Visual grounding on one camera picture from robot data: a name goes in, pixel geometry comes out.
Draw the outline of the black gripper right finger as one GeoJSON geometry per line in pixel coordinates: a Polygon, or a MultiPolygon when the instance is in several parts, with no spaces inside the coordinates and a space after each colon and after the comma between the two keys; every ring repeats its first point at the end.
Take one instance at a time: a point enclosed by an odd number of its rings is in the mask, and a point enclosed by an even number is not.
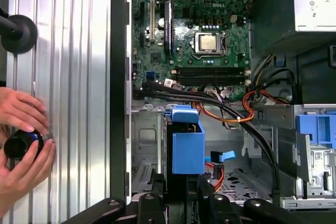
{"type": "Polygon", "coordinates": [[[199,180],[198,217],[200,223],[311,223],[260,198],[248,199],[243,206],[214,192],[204,178],[199,180]]]}

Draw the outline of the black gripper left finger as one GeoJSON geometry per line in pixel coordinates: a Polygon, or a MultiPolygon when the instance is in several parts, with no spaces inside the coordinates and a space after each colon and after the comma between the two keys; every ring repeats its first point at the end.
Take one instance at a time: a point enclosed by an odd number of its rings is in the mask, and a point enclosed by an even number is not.
{"type": "Polygon", "coordinates": [[[64,223],[166,223],[166,218],[159,195],[140,193],[134,195],[129,204],[119,198],[106,198],[64,223]]]}

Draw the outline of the person's right hand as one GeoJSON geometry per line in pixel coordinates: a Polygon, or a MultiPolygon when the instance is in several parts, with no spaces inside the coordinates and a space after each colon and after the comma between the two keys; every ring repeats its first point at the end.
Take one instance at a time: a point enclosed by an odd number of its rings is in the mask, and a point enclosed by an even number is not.
{"type": "Polygon", "coordinates": [[[10,210],[14,203],[37,185],[43,182],[51,173],[56,151],[56,143],[48,140],[40,153],[38,142],[31,144],[24,158],[9,170],[7,157],[1,150],[1,217],[10,210]]]}

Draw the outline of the person's left hand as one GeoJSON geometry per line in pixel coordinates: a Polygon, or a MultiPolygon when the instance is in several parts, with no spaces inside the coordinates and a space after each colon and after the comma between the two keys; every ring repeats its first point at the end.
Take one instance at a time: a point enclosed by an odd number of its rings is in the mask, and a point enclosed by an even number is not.
{"type": "Polygon", "coordinates": [[[27,93],[1,87],[1,143],[9,137],[9,126],[47,135],[49,121],[44,105],[27,93]]]}

